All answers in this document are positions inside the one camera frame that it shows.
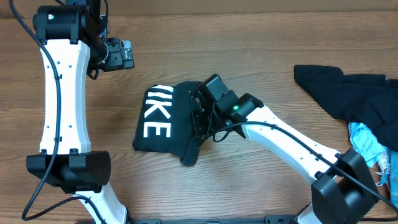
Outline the dark green t-shirt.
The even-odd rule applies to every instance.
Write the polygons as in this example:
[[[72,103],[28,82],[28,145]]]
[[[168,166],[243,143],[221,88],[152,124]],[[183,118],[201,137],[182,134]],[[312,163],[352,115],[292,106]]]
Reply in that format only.
[[[199,84],[198,81],[185,81],[175,86],[148,88],[142,101],[133,149],[173,154],[183,165],[195,165],[201,136],[195,134],[192,111],[198,109],[193,94]]]

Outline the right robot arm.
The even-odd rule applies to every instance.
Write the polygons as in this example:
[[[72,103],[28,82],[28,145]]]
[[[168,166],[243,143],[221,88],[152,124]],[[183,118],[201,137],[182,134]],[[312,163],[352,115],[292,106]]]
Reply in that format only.
[[[306,137],[280,120],[250,94],[197,90],[206,139],[236,131],[293,168],[309,185],[311,202],[296,215],[268,216],[266,223],[358,223],[380,201],[364,159],[350,149],[340,153]]]

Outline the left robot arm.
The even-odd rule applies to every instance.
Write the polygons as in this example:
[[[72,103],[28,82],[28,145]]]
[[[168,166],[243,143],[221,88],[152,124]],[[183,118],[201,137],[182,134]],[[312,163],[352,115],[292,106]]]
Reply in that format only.
[[[27,157],[27,170],[80,201],[94,223],[131,223],[109,182],[109,153],[91,148],[86,81],[133,68],[132,45],[108,36],[106,1],[40,6],[33,25],[44,63],[45,118],[39,153]]]

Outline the black garment in pile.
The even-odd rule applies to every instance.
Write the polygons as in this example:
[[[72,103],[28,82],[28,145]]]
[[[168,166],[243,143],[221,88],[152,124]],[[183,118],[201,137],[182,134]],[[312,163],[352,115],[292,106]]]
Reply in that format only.
[[[295,65],[294,79],[330,116],[363,123],[383,146],[397,150],[397,80],[346,75],[323,65]]]

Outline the light blue garment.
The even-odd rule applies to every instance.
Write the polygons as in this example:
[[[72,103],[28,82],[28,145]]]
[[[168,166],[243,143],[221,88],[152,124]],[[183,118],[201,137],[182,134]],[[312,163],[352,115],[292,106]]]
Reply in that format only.
[[[397,206],[397,152],[383,146],[363,123],[348,123],[349,140],[353,149],[361,154],[368,167],[379,166],[378,187],[387,185],[391,202]]]

